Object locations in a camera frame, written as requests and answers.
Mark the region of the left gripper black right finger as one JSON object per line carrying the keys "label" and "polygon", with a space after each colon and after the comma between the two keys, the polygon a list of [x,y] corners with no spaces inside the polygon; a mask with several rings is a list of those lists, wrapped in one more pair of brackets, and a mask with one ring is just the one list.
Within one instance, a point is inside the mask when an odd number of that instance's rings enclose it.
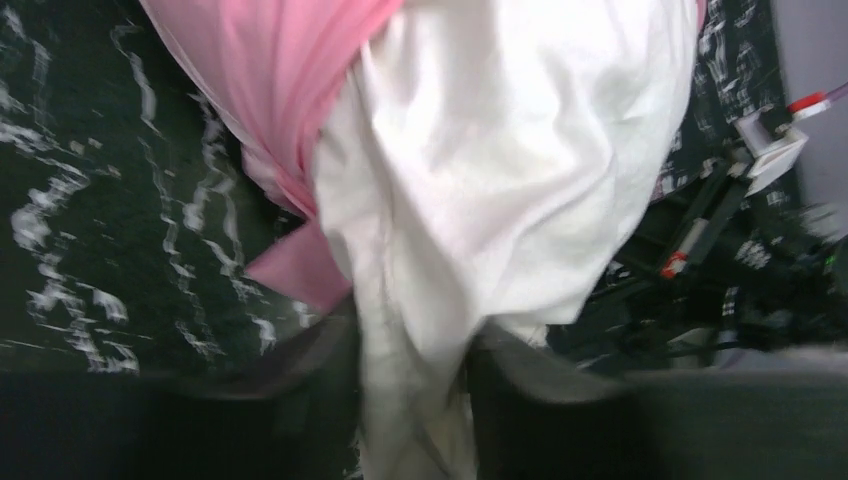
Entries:
{"label": "left gripper black right finger", "polygon": [[483,479],[843,479],[847,375],[609,378],[485,327],[466,358]]}

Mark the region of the pink pillowcase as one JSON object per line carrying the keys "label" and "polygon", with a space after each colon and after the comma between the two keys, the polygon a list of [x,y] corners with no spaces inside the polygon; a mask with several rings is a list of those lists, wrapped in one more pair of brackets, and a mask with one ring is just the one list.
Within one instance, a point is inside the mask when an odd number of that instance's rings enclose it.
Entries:
{"label": "pink pillowcase", "polygon": [[353,289],[322,230],[313,156],[357,61],[408,1],[147,1],[151,23],[241,142],[246,173],[305,225],[249,274],[328,309]]}

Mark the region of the white pillow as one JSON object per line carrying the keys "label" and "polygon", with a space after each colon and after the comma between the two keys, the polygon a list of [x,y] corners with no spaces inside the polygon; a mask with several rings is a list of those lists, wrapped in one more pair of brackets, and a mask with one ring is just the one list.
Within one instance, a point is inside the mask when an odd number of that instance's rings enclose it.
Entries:
{"label": "white pillow", "polygon": [[367,479],[472,479],[459,369],[492,320],[573,322],[690,98],[701,1],[408,1],[313,156],[362,330]]}

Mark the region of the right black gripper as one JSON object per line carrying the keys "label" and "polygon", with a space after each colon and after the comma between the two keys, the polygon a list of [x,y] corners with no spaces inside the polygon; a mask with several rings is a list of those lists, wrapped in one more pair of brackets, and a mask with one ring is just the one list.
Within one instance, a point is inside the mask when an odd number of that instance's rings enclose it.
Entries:
{"label": "right black gripper", "polygon": [[728,368],[757,353],[847,347],[847,242],[720,161],[652,204],[582,313],[600,371]]}

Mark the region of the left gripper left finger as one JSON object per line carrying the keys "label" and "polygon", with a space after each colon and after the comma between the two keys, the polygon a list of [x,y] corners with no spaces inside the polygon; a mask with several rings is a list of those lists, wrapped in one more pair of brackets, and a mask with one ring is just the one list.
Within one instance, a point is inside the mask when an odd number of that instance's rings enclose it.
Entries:
{"label": "left gripper left finger", "polygon": [[243,370],[187,381],[1,377],[5,479],[338,479],[358,422],[359,329],[328,317]]}

